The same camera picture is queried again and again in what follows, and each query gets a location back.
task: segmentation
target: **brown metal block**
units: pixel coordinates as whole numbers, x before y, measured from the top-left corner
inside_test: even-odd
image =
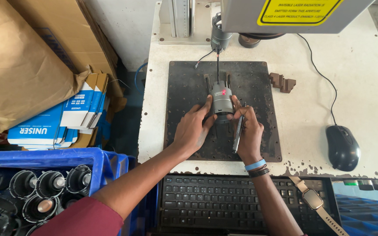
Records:
[[[279,75],[277,73],[270,73],[269,79],[272,86],[280,89],[279,91],[283,93],[290,93],[296,85],[295,79],[284,78],[284,75]]]

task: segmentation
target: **black bracelet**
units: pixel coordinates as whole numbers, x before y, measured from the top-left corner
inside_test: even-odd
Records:
[[[254,178],[254,177],[266,175],[268,173],[269,173],[269,169],[268,168],[261,168],[261,169],[249,172],[249,176],[250,176],[250,178]]]

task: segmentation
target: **left hand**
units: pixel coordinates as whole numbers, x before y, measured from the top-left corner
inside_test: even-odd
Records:
[[[202,121],[207,117],[213,97],[208,95],[204,106],[195,105],[185,114],[177,125],[174,135],[174,142],[170,145],[185,152],[186,159],[202,147],[205,137],[211,126],[213,126],[217,115],[210,116],[202,125]]]

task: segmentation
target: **blue wristband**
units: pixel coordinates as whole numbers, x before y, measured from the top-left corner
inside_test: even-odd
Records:
[[[251,165],[245,165],[244,168],[247,170],[247,171],[250,171],[250,170],[253,170],[253,169],[256,169],[262,165],[266,164],[266,161],[265,159],[262,159],[256,163],[253,163]]]

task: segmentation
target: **metal work plate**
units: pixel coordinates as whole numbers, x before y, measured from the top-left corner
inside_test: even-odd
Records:
[[[217,78],[217,62],[202,61],[194,68],[196,61],[171,61],[168,75],[167,115],[165,146],[174,139],[177,124],[195,104],[204,104],[207,90],[204,74],[210,80]],[[257,120],[264,131],[260,145],[261,156],[267,162],[281,162],[281,147],[273,106],[272,91],[266,62],[225,61],[220,62],[220,79],[226,72],[232,73],[231,92],[240,102],[255,109]],[[204,145],[189,160],[241,161],[232,153],[233,126],[214,124]]]

